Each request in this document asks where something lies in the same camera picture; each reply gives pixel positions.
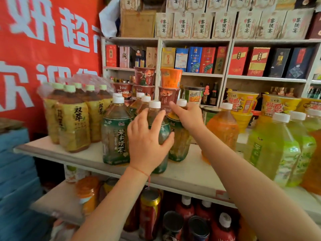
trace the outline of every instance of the hand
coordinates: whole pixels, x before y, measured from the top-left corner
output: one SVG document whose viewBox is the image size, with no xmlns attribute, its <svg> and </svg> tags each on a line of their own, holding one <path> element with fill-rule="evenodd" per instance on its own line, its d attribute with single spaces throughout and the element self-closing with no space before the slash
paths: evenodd
<svg viewBox="0 0 321 241">
<path fill-rule="evenodd" d="M 203 123 L 202 110 L 196 103 L 188 102 L 187 110 L 185 110 L 170 101 L 170 107 L 179 117 L 184 128 L 186 128 L 192 136 L 197 130 L 205 126 Z"/>
<path fill-rule="evenodd" d="M 159 112 L 151 129 L 147 122 L 148 108 L 143 110 L 127 128 L 129 139 L 129 165 L 135 169 L 150 175 L 158 167 L 174 144 L 174 132 L 172 132 L 163 145 L 158 143 L 158 135 L 161 130 L 165 110 Z"/>
</svg>

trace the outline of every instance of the bottle cap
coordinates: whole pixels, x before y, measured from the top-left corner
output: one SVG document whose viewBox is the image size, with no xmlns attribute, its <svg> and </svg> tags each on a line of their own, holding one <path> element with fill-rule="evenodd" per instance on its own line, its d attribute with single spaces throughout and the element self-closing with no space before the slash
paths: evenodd
<svg viewBox="0 0 321 241">
<path fill-rule="evenodd" d="M 143 101 L 143 102 L 150 102 L 150 96 L 149 96 L 149 95 L 144 95 L 144 96 L 142 97 L 142 101 Z"/>
<path fill-rule="evenodd" d="M 70 92 L 70 93 L 74 93 L 76 91 L 76 88 L 74 85 L 65 85 L 65 91 Z"/>
<path fill-rule="evenodd" d="M 64 89 L 64 85 L 60 84 L 60 83 L 54 83 L 52 85 L 52 87 L 54 87 L 54 89 L 56 89 L 56 90 L 63 90 Z"/>
<path fill-rule="evenodd" d="M 319 111 L 319 110 L 307 109 L 306 112 L 308 115 L 321 117 L 321 111 Z"/>
<path fill-rule="evenodd" d="M 272 119 L 274 121 L 288 123 L 290 121 L 290 115 L 289 114 L 285 114 L 285 113 L 276 112 L 276 113 L 274 113 Z"/>
<path fill-rule="evenodd" d="M 144 95 L 145 95 L 145 93 L 143 93 L 143 92 L 137 92 L 136 93 L 136 97 L 137 98 L 142 98 Z"/>
<path fill-rule="evenodd" d="M 149 108 L 160 108 L 161 102 L 160 101 L 150 101 Z"/>
<path fill-rule="evenodd" d="M 113 103 L 124 103 L 125 102 L 125 99 L 124 97 L 120 97 L 120 96 L 117 96 L 117 97 L 113 97 Z"/>
<path fill-rule="evenodd" d="M 82 84 L 81 83 L 74 83 L 76 89 L 81 89 L 82 88 Z"/>
<path fill-rule="evenodd" d="M 179 100 L 177 100 L 176 105 L 178 105 L 180 107 L 185 107 L 187 105 L 187 100 L 179 99 Z"/>
<path fill-rule="evenodd" d="M 94 85 L 86 85 L 86 90 L 87 91 L 94 91 L 95 90 L 95 86 Z"/>
<path fill-rule="evenodd" d="M 222 103 L 221 108 L 226 109 L 226 110 L 231 110 L 233 108 L 232 103 Z"/>
<path fill-rule="evenodd" d="M 184 205 L 190 205 L 191 204 L 191 197 L 182 195 L 182 203 Z"/>
<path fill-rule="evenodd" d="M 205 206 L 206 208 L 210 208 L 211 205 L 212 205 L 212 202 L 206 201 L 206 200 L 202 200 L 202 205 Z"/>
<path fill-rule="evenodd" d="M 297 119 L 304 121 L 307 114 L 304 112 L 290 111 L 290 119 Z"/>
<path fill-rule="evenodd" d="M 222 212 L 219 218 L 219 222 L 223 227 L 229 228 L 231 226 L 232 219 L 227 213 Z"/>
<path fill-rule="evenodd" d="M 113 93 L 113 97 L 122 97 L 123 95 L 121 93 Z"/>
<path fill-rule="evenodd" d="M 107 90 L 107 85 L 99 85 L 99 89 L 106 91 Z"/>
</svg>

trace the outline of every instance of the black can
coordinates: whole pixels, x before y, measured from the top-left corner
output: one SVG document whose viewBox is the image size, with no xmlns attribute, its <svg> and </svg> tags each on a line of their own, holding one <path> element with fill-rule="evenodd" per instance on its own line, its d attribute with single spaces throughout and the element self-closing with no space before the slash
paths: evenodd
<svg viewBox="0 0 321 241">
<path fill-rule="evenodd" d="M 176 211 L 168 211 L 163 218 L 163 241 L 179 241 L 182 236 L 184 218 Z"/>
<path fill-rule="evenodd" d="M 188 220 L 189 241 L 208 241 L 210 228 L 206 221 L 199 216 L 192 216 Z"/>
</svg>

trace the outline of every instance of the red and gold box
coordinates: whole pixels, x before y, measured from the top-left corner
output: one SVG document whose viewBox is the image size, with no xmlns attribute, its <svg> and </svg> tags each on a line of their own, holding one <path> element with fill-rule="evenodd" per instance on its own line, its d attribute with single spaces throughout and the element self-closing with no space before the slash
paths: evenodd
<svg viewBox="0 0 321 241">
<path fill-rule="evenodd" d="M 234 47 L 229 68 L 229 75 L 242 75 L 248 47 Z"/>
<path fill-rule="evenodd" d="M 200 73 L 212 73 L 214 56 L 215 47 L 203 47 L 200 63 Z"/>
<path fill-rule="evenodd" d="M 269 47 L 254 47 L 251 51 L 251 60 L 247 69 L 247 76 L 262 77 L 266 66 Z"/>
<path fill-rule="evenodd" d="M 119 67 L 118 58 L 118 46 L 117 45 L 106 45 L 106 66 L 107 67 Z"/>
</svg>

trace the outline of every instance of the bottle of orange liquid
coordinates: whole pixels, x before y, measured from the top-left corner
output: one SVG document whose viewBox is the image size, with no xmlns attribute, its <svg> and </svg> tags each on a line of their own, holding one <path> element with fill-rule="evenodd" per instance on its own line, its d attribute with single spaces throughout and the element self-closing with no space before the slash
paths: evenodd
<svg viewBox="0 0 321 241">
<path fill-rule="evenodd" d="M 321 111 L 307 109 L 307 117 L 303 125 L 316 141 L 316 150 L 303 176 L 301 186 L 307 191 L 321 194 Z"/>
<path fill-rule="evenodd" d="M 222 103 L 222 110 L 208 121 L 206 127 L 228 147 L 235 150 L 239 126 L 231 114 L 232 107 L 231 103 Z M 202 156 L 203 160 L 209 163 L 203 151 Z"/>
</svg>

